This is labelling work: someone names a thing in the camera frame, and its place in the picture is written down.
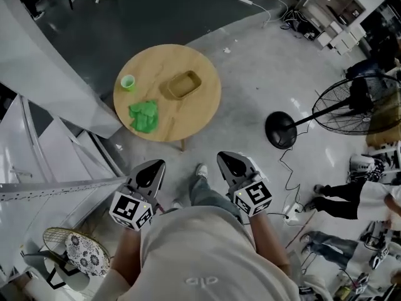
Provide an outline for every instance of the brown tray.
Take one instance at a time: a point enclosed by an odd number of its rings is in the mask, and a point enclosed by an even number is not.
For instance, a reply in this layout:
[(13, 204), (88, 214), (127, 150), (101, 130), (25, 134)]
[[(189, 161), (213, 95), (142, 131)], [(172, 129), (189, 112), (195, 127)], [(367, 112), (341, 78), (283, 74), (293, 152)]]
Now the brown tray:
[(175, 76), (167, 83), (167, 90), (178, 100), (194, 93), (202, 84), (202, 80), (192, 70)]

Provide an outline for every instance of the green cup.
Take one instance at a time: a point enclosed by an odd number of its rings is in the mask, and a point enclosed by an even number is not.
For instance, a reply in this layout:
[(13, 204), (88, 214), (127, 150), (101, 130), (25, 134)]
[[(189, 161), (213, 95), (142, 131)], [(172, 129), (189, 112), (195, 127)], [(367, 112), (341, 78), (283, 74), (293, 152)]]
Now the green cup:
[(130, 92), (135, 88), (135, 77), (133, 75), (125, 75), (123, 78), (121, 78), (121, 87)]

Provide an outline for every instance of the green cloth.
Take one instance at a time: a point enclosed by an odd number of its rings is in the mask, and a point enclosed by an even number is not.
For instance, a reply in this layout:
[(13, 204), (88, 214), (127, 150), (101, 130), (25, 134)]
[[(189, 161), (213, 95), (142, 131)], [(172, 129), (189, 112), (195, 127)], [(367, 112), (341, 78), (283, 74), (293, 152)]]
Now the green cloth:
[(149, 134), (153, 132), (159, 122), (159, 113), (155, 100), (143, 103), (135, 103), (128, 106), (130, 117), (133, 118), (131, 127), (139, 132)]

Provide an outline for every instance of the floor fan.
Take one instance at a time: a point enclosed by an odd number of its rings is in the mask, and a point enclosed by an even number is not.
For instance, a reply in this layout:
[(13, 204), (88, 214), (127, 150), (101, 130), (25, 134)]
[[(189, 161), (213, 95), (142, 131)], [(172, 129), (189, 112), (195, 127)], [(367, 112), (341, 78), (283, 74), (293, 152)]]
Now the floor fan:
[(312, 115), (305, 119), (294, 122), (287, 113), (271, 113), (266, 119), (266, 135), (273, 146), (288, 149), (296, 142), (296, 126), (312, 119), (339, 134), (383, 132), (401, 122), (400, 82), (380, 74), (342, 80), (320, 95)]

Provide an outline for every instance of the black fan base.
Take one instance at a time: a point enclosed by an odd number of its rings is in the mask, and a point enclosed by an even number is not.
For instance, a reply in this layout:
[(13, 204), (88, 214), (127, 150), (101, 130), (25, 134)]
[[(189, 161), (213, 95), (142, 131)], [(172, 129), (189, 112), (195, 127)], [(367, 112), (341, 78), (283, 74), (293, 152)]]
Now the black fan base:
[(270, 143), (278, 149), (289, 149), (294, 145), (298, 133), (296, 127), (285, 129), (293, 123), (291, 116), (284, 112), (271, 113), (264, 125)]

